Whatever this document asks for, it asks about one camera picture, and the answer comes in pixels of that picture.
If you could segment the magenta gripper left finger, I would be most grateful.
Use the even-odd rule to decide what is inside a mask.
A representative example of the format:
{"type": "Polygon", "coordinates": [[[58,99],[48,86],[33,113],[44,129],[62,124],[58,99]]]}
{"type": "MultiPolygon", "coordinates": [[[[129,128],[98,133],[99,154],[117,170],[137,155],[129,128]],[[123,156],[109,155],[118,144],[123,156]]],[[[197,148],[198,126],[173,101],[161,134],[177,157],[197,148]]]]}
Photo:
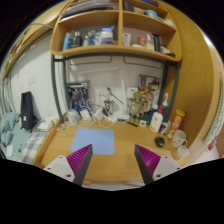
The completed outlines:
{"type": "Polygon", "coordinates": [[[87,145],[67,157],[62,155],[58,156],[44,170],[81,186],[92,155],[92,145],[87,145]]]}

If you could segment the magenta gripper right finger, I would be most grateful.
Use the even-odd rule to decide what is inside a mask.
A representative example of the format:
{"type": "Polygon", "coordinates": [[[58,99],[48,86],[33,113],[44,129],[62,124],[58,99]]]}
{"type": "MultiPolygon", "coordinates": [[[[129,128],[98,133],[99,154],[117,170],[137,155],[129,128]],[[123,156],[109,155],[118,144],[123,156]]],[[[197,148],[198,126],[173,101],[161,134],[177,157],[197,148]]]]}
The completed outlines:
{"type": "Polygon", "coordinates": [[[182,169],[168,155],[159,156],[140,145],[135,145],[134,155],[145,184],[150,184],[182,169]]]}

